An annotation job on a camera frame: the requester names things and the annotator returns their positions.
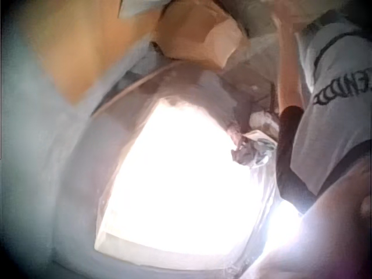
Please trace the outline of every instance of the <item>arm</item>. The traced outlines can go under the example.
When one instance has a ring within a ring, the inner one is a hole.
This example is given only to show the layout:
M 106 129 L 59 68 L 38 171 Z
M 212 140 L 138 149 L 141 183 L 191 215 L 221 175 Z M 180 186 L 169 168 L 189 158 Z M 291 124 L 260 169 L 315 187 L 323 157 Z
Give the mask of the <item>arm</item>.
M 273 19 L 278 29 L 280 47 L 278 103 L 282 113 L 289 106 L 302 108 L 298 50 L 291 16 L 283 1 L 275 1 Z

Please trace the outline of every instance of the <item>gray t-shirt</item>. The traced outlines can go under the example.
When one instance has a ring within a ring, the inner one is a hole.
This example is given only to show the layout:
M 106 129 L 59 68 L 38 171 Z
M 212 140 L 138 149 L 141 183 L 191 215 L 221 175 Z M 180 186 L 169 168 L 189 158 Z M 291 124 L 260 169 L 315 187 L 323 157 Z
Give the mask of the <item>gray t-shirt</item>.
M 350 23 L 331 23 L 300 50 L 312 95 L 291 169 L 315 195 L 345 154 L 371 139 L 372 42 L 359 31 Z

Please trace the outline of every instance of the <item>brown cardboard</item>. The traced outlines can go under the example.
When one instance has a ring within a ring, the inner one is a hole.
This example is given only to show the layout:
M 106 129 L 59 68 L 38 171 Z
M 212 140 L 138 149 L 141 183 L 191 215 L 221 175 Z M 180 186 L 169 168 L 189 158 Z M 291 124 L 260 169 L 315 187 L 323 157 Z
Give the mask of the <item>brown cardboard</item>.
M 30 1 L 20 25 L 46 74 L 72 104 L 146 34 L 160 10 L 119 19 L 120 0 Z
M 179 0 L 165 11 L 155 41 L 165 56 L 222 69 L 243 34 L 212 0 Z

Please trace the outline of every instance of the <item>forearm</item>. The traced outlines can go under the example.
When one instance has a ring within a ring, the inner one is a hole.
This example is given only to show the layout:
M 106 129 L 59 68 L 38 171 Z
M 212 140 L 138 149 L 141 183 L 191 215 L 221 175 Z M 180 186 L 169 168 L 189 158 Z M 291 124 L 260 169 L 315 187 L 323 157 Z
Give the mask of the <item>forearm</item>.
M 298 50 L 291 28 L 278 29 L 280 61 L 278 74 L 278 103 L 280 113 L 288 106 L 302 108 L 299 78 Z

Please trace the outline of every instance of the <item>t-shirt sleeve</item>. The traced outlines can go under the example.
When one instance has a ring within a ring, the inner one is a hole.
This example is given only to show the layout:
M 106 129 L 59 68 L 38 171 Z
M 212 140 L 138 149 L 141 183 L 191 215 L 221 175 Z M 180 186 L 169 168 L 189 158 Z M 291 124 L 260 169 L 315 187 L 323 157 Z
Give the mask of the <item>t-shirt sleeve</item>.
M 297 106 L 285 108 L 280 115 L 276 176 L 280 196 L 305 213 L 315 203 L 316 197 L 290 167 L 292 147 L 302 115 L 303 109 Z

